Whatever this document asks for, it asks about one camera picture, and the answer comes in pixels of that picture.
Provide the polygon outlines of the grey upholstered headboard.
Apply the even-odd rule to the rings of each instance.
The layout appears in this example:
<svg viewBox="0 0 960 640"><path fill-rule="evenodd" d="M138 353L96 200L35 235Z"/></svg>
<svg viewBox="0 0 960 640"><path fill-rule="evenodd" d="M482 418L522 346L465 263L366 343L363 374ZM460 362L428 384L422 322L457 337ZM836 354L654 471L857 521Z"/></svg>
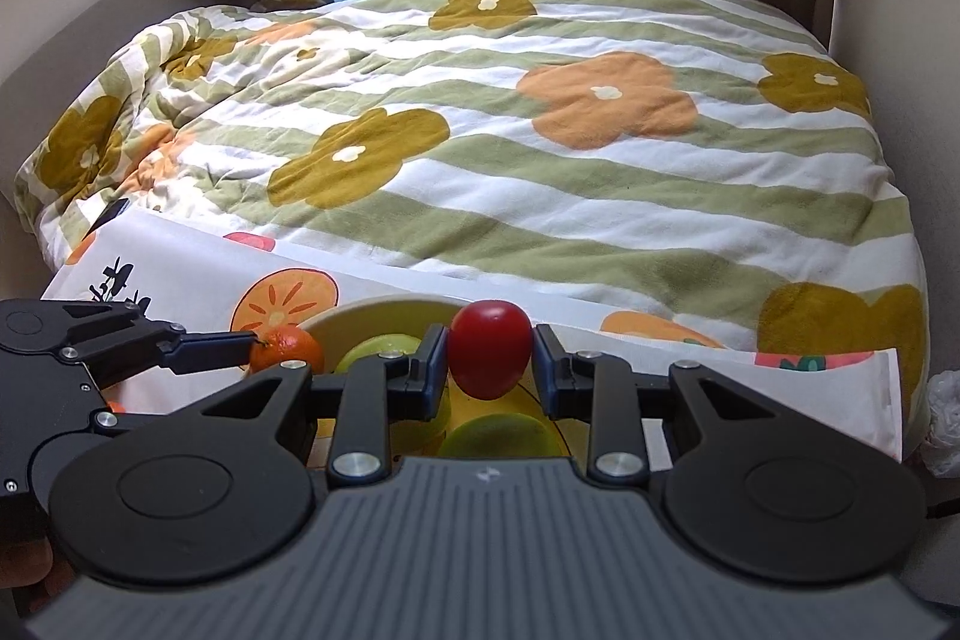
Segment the grey upholstered headboard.
<svg viewBox="0 0 960 640"><path fill-rule="evenodd" d="M2 83L2 195L62 112L142 29L213 0L99 0Z"/></svg>

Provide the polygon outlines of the red cherry tomato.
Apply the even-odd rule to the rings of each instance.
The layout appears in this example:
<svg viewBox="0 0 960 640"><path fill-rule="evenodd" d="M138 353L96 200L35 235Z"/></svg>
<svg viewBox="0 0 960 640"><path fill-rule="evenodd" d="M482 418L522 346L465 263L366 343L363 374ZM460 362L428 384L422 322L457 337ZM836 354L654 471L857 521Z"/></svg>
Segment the red cherry tomato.
<svg viewBox="0 0 960 640"><path fill-rule="evenodd" d="M460 308L449 326L449 372L462 392L493 401L511 392L532 354L532 325L522 308L506 301L477 301Z"/></svg>

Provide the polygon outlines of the black smartphone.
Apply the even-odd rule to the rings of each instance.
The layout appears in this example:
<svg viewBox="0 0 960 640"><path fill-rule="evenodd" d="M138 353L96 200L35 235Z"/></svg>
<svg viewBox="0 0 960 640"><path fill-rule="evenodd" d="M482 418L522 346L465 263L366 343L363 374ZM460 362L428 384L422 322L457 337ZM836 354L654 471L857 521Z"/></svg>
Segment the black smartphone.
<svg viewBox="0 0 960 640"><path fill-rule="evenodd" d="M130 202L127 200L127 198L119 198L119 200L107 205L106 208L101 211L101 214L99 214L98 218L94 220L94 223L91 224L91 227L88 229L88 234L93 236L96 230L101 229L101 227L107 223L110 223L110 221L119 218L119 216L121 216L121 214L124 213L129 206Z"/></svg>

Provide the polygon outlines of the floral striped quilt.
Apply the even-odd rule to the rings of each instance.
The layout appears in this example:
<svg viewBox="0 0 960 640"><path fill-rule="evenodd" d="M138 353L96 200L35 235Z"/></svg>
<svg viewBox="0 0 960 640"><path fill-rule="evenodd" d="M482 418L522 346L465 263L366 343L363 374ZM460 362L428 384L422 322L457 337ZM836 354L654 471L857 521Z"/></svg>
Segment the floral striped quilt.
<svg viewBox="0 0 960 640"><path fill-rule="evenodd" d="M755 0L260 0L64 88L2 188L61 265L117 200L635 310L791 364L890 349L928 286L866 88Z"/></svg>

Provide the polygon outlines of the cream duck print bowl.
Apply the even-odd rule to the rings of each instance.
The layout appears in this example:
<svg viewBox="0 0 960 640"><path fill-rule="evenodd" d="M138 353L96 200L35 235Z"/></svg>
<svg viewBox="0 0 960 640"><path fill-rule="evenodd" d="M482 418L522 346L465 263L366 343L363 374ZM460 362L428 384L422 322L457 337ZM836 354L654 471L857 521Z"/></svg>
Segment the cream duck print bowl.
<svg viewBox="0 0 960 640"><path fill-rule="evenodd" d="M319 342L324 349L325 367L334 370L353 347L366 339L386 335L421 339L431 325L448 326L464 305L464 301L457 299L416 294L374 298L329 310L305 321L301 328ZM527 367L511 392L493 401L466 395L448 378L438 416L430 422L391 425L392 458L395 461L404 456L439 458L443 456L444 442L460 425L469 425L474 419L492 414L509 417L509 424L498 427L496 434L535 434L545 429L550 431L545 443L552 455L569 456L576 463L583 463L586 458L589 425L576 419L555 422L542 413L532 367Z"/></svg>

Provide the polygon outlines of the white fruit print cloth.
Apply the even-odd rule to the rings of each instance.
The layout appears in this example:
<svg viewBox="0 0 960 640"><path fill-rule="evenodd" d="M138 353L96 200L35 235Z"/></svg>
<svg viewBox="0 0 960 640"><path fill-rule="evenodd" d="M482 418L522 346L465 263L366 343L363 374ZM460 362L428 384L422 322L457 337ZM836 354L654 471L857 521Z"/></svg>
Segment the white fruit print cloth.
<svg viewBox="0 0 960 640"><path fill-rule="evenodd" d="M601 351L662 374L694 360L892 458L903 452L900 372L892 351L830 351L802 370L799 357L744 353L672 321L506 284L472 283L341 259L252 234L215 237L132 209L96 230L55 273L46 298L139 304L148 317L190 331L301 325L374 298L501 299L546 323L565 349Z"/></svg>

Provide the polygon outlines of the green apple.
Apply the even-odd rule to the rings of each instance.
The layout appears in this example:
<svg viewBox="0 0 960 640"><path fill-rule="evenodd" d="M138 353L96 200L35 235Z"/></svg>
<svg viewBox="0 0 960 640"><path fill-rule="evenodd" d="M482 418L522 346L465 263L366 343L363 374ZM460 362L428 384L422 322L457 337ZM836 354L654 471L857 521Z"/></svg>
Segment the green apple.
<svg viewBox="0 0 960 640"><path fill-rule="evenodd" d="M350 367L359 359L379 356L379 354L415 354L420 347L421 339L404 333L386 333L386 335L371 336L350 347L347 353L335 366L336 374L347 374Z"/></svg>
<svg viewBox="0 0 960 640"><path fill-rule="evenodd" d="M447 459L528 459L568 456L548 425L521 413L476 417L459 425L438 450Z"/></svg>

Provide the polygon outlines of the small mandarin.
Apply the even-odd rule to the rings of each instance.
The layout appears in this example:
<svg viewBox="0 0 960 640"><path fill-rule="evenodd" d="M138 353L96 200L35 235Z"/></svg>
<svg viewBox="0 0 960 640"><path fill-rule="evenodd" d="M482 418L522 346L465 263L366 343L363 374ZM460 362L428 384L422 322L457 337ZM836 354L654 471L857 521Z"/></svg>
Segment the small mandarin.
<svg viewBox="0 0 960 640"><path fill-rule="evenodd" d="M280 325L257 338L251 349L249 372L262 372L285 360L302 360L314 374L324 370L324 351L320 342L299 326Z"/></svg>

